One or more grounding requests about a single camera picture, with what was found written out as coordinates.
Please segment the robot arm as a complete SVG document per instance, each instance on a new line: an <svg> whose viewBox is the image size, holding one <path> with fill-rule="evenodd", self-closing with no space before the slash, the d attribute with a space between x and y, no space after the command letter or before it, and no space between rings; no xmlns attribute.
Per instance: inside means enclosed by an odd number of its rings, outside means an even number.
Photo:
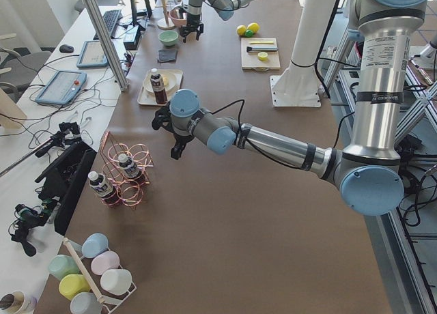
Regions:
<svg viewBox="0 0 437 314"><path fill-rule="evenodd" d="M182 3L182 9L186 12L186 24L180 28L183 43L191 33L196 33L196 40L203 33L201 10L205 2L215 9L222 20L226 21L233 16L236 10L244 8L252 1L254 0L188 0L188 3Z"/></svg>
<svg viewBox="0 0 437 314"><path fill-rule="evenodd" d="M363 38L360 81L350 142L321 148L239 119L216 117L190 89L175 92L168 111L177 158L186 143L200 140L217 154L230 146L249 149L291 169L310 171L335 185L352 210L379 216L404 195L395 149L404 100L410 36L425 20L427 0L351 0L349 25Z"/></svg>

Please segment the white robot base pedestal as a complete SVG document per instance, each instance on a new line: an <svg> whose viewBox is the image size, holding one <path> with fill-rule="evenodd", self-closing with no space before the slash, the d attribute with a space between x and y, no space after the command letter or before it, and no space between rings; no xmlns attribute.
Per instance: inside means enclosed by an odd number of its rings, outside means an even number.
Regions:
<svg viewBox="0 0 437 314"><path fill-rule="evenodd" d="M321 82L316 68L328 25L335 16L338 4L339 0L305 0L290 64L282 75L270 77L275 107L321 106L318 94Z"/></svg>

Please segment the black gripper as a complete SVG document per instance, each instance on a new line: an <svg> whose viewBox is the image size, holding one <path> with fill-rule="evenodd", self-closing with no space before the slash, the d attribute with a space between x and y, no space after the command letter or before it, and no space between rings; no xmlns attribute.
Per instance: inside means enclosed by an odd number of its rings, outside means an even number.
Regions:
<svg viewBox="0 0 437 314"><path fill-rule="evenodd" d="M173 137L175 139L175 145L171 148L171 157L175 160L179 160L186 145L194 139L194 136L186 131L179 131L173 128Z"/></svg>
<svg viewBox="0 0 437 314"><path fill-rule="evenodd" d="M195 39L199 41L200 36L203 33L204 24L201 24L201 14L187 14L186 26L180 27L180 36L183 43L186 43L188 33L196 32Z"/></svg>

